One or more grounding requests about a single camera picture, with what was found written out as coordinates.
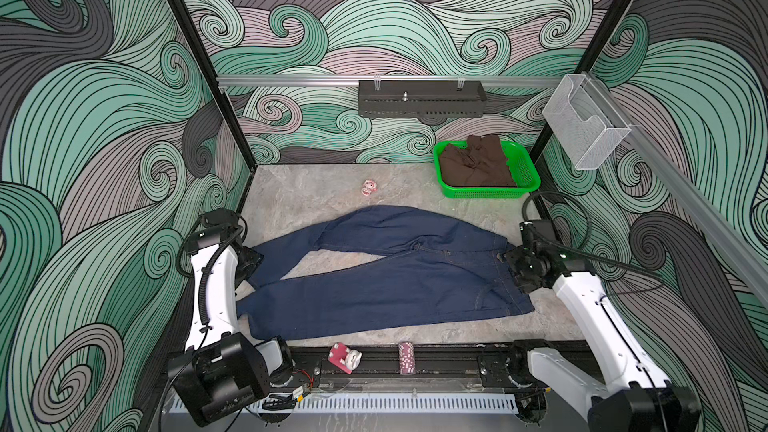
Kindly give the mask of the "dark blue denim trousers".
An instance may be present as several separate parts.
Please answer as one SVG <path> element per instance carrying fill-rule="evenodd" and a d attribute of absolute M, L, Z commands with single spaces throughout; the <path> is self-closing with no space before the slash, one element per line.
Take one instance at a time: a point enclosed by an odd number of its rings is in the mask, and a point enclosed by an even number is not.
<path fill-rule="evenodd" d="M 377 205 L 256 246 L 237 303 L 250 334 L 305 340 L 533 312 L 502 255 L 506 237 L 454 217 Z"/>

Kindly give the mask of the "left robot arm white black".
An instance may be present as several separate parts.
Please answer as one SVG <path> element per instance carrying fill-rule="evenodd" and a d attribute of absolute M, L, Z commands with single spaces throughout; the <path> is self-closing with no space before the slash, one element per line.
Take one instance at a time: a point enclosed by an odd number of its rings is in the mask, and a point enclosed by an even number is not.
<path fill-rule="evenodd" d="M 193 310 L 184 352 L 169 360 L 174 390 L 196 425 L 206 427 L 266 398 L 272 382 L 289 377 L 285 341 L 254 344 L 241 332 L 236 289 L 263 255 L 243 245 L 247 226 L 221 208 L 201 214 L 182 241 L 174 265 L 193 284 Z"/>

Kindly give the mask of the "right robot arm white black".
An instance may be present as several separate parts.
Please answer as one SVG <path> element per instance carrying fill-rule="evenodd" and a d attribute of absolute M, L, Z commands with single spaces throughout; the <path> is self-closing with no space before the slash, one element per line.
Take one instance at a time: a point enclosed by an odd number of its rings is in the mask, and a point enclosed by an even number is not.
<path fill-rule="evenodd" d="M 559 241 L 553 223 L 525 216 L 522 243 L 503 254 L 512 278 L 524 292 L 551 289 L 566 306 L 591 350 L 601 377 L 595 379 L 545 341 L 513 350 L 509 378 L 530 390 L 521 413 L 543 414 L 532 405 L 546 389 L 559 395 L 592 431 L 693 431 L 702 413 L 696 394 L 675 385 L 640 345 L 612 303 L 595 263 L 646 275 L 631 264 L 570 247 Z"/>

